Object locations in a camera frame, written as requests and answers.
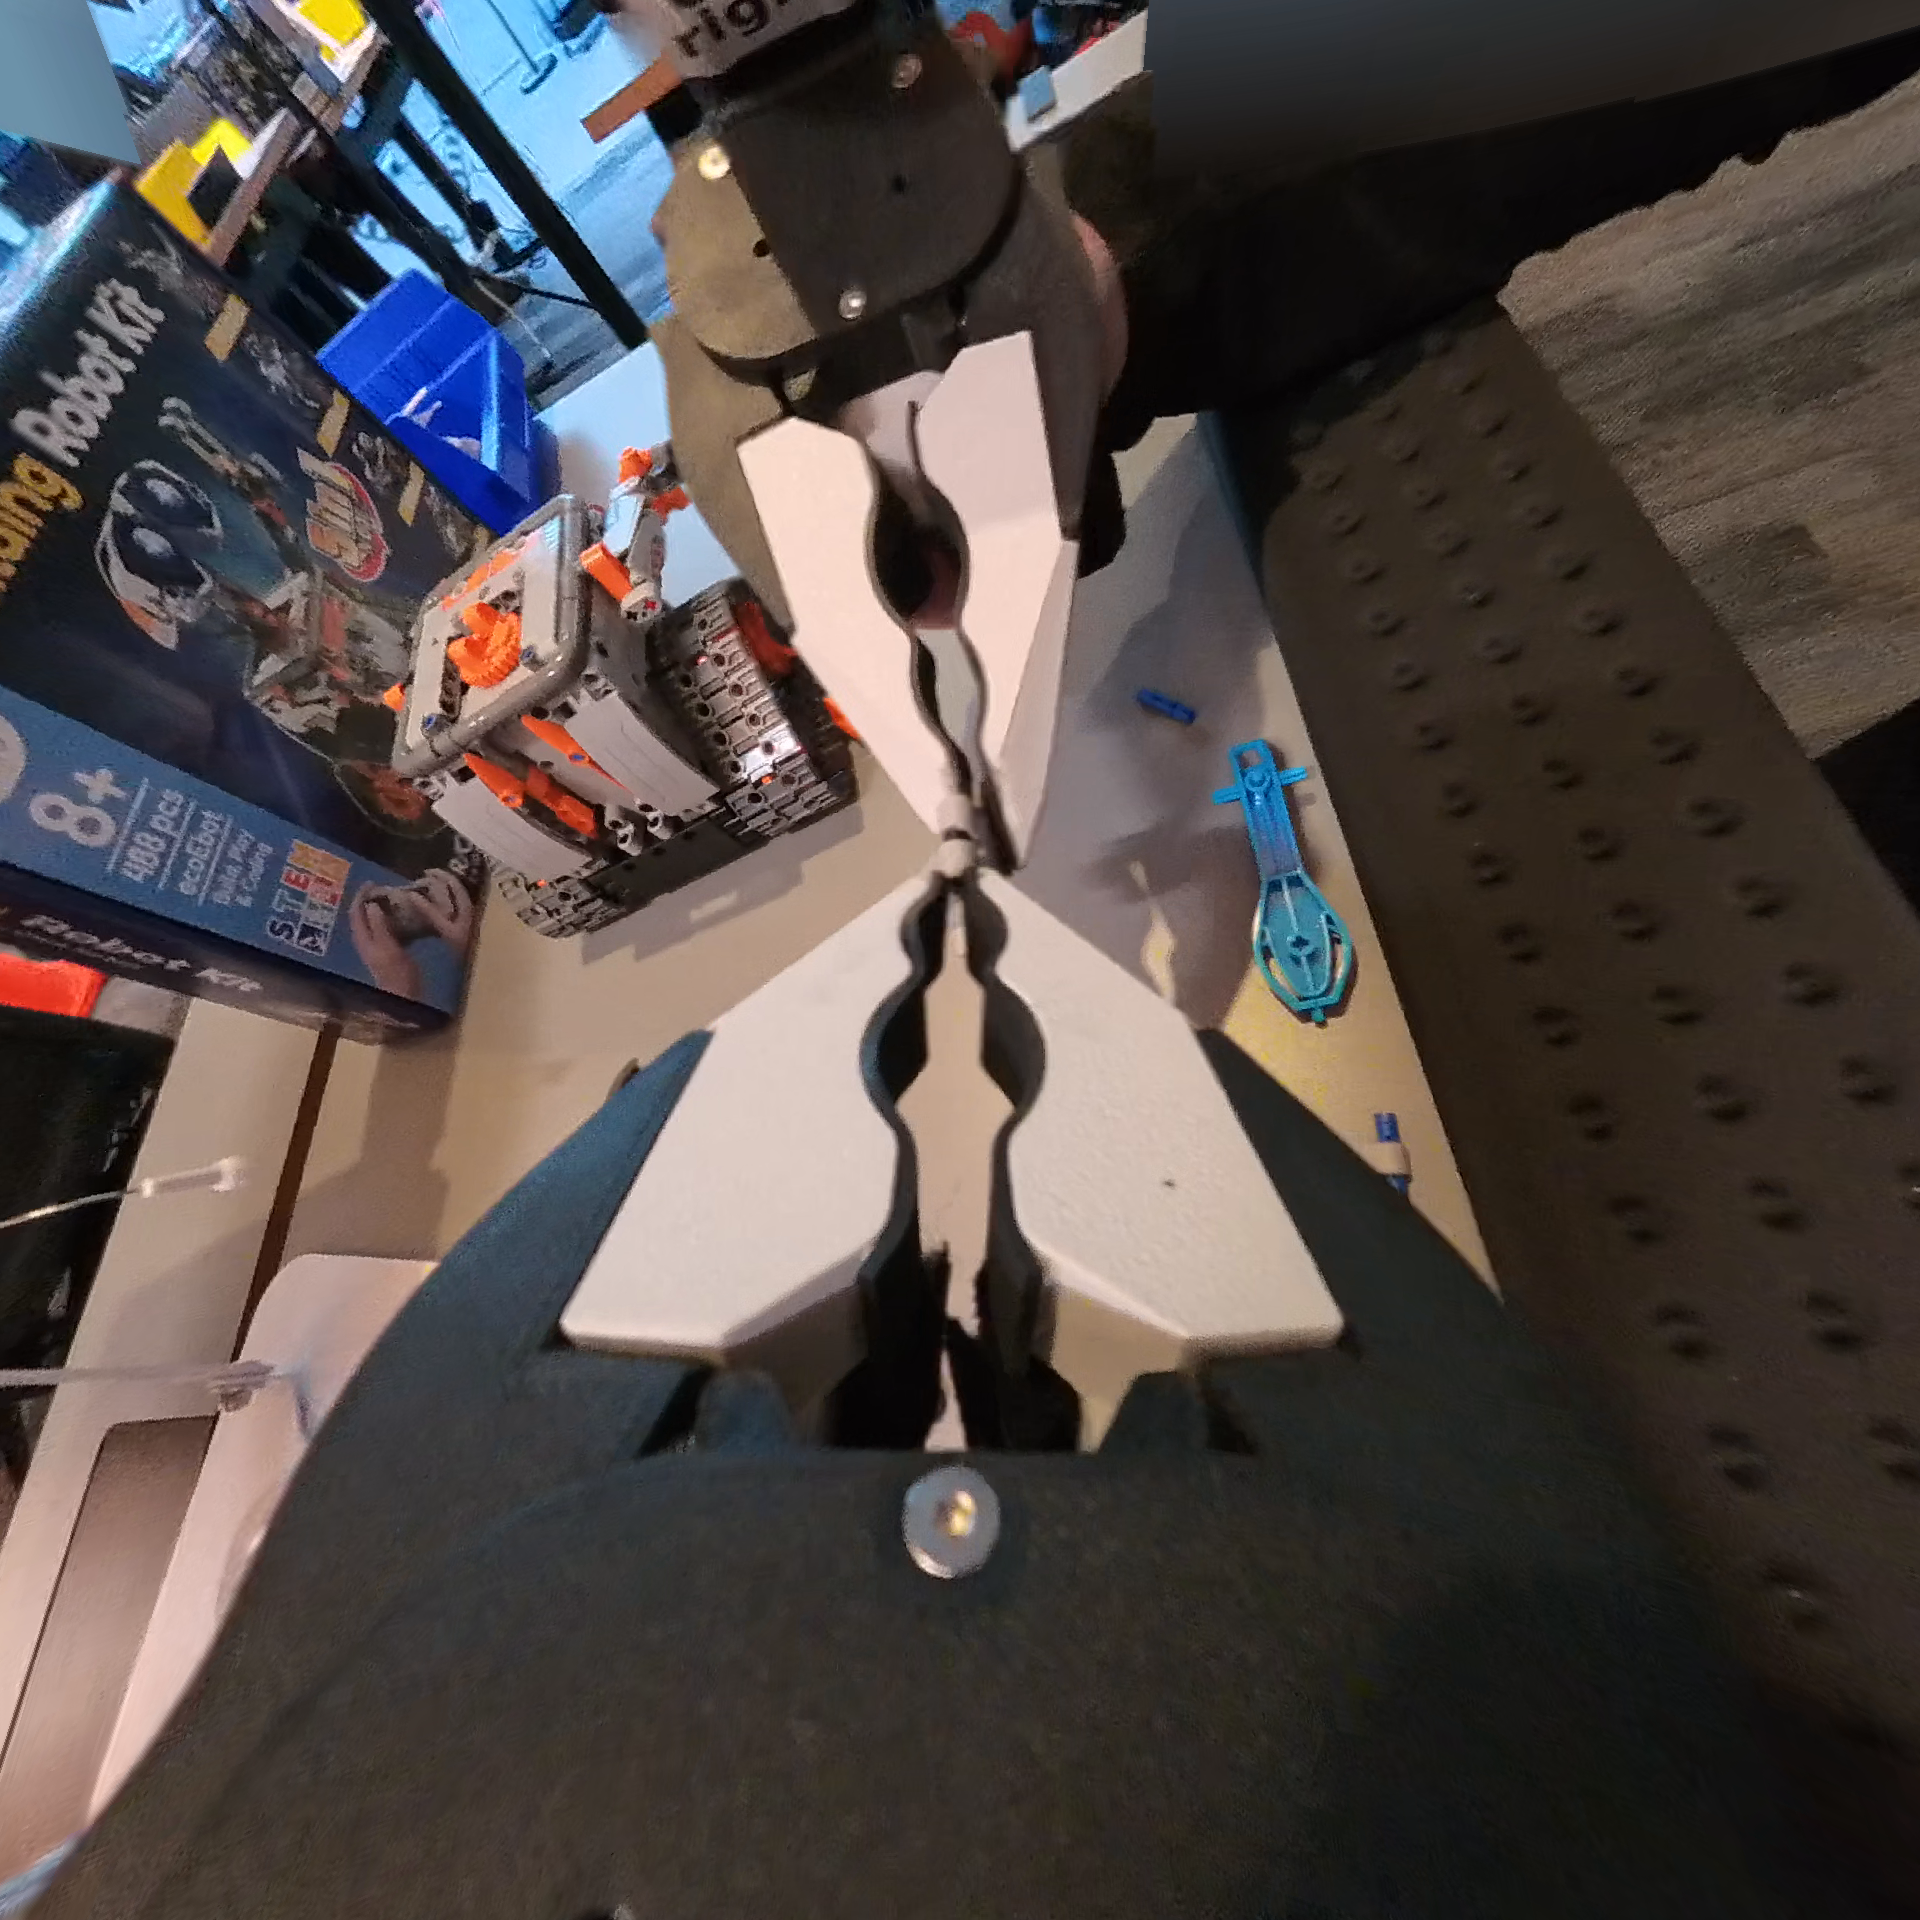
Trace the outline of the blue cardboard box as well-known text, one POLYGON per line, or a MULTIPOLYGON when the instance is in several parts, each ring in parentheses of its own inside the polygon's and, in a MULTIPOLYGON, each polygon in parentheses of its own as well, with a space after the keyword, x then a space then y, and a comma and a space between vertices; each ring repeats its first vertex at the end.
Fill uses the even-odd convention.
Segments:
POLYGON ((3 323, 6 944, 444 1029, 489 871, 391 690, 491 530, 127 183, 14 253, 3 323))

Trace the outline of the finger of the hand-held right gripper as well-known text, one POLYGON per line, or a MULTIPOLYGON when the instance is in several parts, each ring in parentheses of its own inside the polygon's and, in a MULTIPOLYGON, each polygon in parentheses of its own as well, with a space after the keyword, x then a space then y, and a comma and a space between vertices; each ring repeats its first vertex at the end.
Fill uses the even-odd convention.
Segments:
POLYGON ((876 563, 878 468, 856 439, 784 418, 740 442, 738 466, 808 669, 923 825, 980 837, 969 777, 930 716, 921 640, 876 563))
POLYGON ((975 683, 976 800, 999 866, 1018 874, 1044 809, 1079 564, 1055 492, 1034 333, 960 351, 914 408, 910 450, 960 560, 952 627, 975 683))

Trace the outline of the yellow storage bin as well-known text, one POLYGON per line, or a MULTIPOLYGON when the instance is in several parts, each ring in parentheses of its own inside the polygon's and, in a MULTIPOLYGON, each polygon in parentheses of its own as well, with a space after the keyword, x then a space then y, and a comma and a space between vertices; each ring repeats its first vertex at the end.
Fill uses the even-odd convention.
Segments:
POLYGON ((171 141, 135 181, 135 193, 202 252, 251 177, 256 140, 217 117, 193 140, 171 141))

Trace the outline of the large grey tracked brick vehicle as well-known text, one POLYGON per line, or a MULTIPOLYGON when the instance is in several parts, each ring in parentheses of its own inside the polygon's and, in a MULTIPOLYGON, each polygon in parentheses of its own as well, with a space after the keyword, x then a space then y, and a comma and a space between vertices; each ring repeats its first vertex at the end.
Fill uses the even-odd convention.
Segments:
POLYGON ((547 939, 596 932, 858 800, 852 733, 740 578, 674 604, 667 442, 428 595, 391 765, 547 939))

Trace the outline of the blue storage bin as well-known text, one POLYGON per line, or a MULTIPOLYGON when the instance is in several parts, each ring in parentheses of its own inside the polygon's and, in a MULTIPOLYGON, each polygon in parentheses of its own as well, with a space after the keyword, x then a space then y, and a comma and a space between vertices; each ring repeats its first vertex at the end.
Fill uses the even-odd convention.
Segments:
POLYGON ((434 279, 391 279, 320 351, 320 369, 491 533, 558 492, 560 448, 519 353, 434 279))

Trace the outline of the light blue paddle piece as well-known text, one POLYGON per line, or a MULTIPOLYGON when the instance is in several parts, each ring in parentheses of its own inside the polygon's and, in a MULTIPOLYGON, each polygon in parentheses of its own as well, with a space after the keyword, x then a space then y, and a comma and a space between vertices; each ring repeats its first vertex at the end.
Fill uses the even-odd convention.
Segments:
POLYGON ((1286 765, 1265 739, 1230 749, 1215 805, 1236 808, 1255 861, 1255 971, 1296 1019, 1329 1025, 1353 989, 1353 936, 1313 877, 1292 794, 1308 769, 1286 765))

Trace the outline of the black dimpled foam mat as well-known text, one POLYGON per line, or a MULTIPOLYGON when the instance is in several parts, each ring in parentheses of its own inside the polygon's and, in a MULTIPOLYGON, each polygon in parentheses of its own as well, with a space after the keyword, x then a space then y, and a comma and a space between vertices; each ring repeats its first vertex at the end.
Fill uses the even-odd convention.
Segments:
POLYGON ((1498 305, 1215 432, 1496 1275, 1916 1916, 1916 915, 1498 305))

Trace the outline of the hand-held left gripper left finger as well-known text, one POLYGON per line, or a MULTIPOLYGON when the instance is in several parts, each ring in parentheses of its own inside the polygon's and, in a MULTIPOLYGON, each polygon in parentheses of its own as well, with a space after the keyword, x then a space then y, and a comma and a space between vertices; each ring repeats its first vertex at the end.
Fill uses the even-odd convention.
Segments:
POLYGON ((939 882, 913 877, 705 1031, 564 1307, 574 1349, 830 1395, 921 1260, 902 1097, 929 1064, 939 882))

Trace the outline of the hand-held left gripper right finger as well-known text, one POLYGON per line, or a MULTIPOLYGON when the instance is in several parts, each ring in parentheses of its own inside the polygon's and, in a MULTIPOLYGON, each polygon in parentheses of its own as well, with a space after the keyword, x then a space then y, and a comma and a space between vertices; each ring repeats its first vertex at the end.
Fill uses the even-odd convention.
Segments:
POLYGON ((980 1328, 1081 1401, 1331 1349, 1343 1311, 1184 1016, 1009 877, 968 888, 992 1146, 980 1328))

